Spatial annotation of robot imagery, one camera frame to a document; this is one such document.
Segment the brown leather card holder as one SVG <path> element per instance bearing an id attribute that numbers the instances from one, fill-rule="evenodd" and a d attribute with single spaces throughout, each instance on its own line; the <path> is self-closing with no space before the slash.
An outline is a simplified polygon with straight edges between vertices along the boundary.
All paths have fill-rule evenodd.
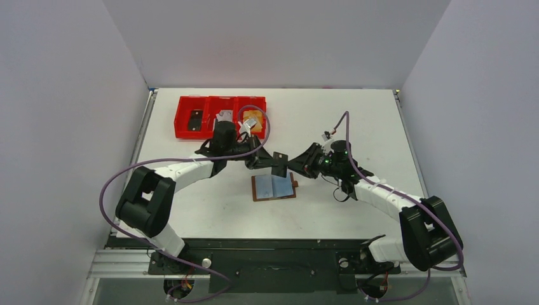
<path id="1" fill-rule="evenodd" d="M 285 200 L 296 197 L 298 181 L 293 173 L 287 172 L 286 177 L 271 174 L 251 176 L 252 199 L 254 202 Z"/>

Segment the white VIP card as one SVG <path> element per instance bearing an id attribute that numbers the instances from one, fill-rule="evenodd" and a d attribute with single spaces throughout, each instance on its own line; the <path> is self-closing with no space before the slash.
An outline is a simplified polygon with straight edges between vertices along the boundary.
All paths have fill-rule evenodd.
<path id="1" fill-rule="evenodd" d="M 219 112 L 215 115 L 215 120 L 216 120 L 217 122 L 219 122 L 219 121 L 230 121 L 230 122 L 232 122 L 232 121 L 233 121 L 233 111 L 232 111 L 232 110 L 223 109 L 223 110 L 219 111 Z"/>

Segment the dark grey chip card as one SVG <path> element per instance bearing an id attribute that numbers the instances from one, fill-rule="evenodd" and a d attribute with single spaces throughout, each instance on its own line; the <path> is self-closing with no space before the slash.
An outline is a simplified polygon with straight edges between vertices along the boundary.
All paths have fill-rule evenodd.
<path id="1" fill-rule="evenodd" d="M 286 177 L 288 171 L 288 155 L 281 152 L 274 152 L 271 174 L 277 177 Z"/>

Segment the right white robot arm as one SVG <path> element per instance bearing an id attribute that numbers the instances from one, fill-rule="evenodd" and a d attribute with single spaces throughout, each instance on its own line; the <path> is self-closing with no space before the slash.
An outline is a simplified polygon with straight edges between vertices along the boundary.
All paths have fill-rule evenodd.
<path id="1" fill-rule="evenodd" d="M 400 236 L 383 236 L 368 243 L 358 262 L 366 271 L 375 271 L 384 262 L 409 262 L 420 271 L 442 271 L 440 264 L 453 256 L 454 269 L 463 265 L 463 242 L 444 201 L 436 196 L 420 198 L 398 191 L 372 172 L 360 167 L 350 153 L 351 145 L 338 140 L 325 151 L 313 143 L 304 153 L 287 163 L 289 170 L 316 179 L 335 179 L 349 198 L 377 208 L 400 226 Z"/>

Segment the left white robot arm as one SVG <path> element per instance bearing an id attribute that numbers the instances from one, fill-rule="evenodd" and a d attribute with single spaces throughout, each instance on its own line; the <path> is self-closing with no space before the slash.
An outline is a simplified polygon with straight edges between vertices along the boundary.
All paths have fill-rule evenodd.
<path id="1" fill-rule="evenodd" d="M 218 122 L 213 136 L 195 153 L 181 161 L 157 169 L 136 168 L 117 204 L 115 215 L 138 230 L 143 237 L 167 253 L 165 265 L 173 273 L 189 266 L 189 255 L 182 251 L 185 241 L 169 223 L 175 193 L 222 171 L 227 162 L 244 161 L 249 169 L 271 168 L 278 163 L 264 148 L 258 136 L 238 133 L 230 121 Z"/>

